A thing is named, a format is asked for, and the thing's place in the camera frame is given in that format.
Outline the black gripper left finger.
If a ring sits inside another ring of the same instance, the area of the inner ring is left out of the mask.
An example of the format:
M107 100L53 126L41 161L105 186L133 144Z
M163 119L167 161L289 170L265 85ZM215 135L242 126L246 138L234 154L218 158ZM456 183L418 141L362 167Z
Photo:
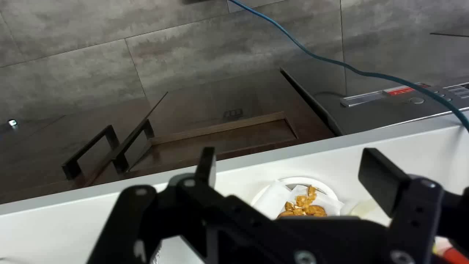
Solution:
M199 163L195 170L195 177L205 182L208 186L215 185L215 148L205 147L201 152Z

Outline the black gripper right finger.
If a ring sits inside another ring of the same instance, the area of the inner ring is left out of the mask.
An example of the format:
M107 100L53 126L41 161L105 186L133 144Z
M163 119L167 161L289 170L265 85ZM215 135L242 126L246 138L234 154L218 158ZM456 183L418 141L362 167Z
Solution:
M410 177L377 148L362 151L357 179L388 217L394 216L400 195L410 182Z

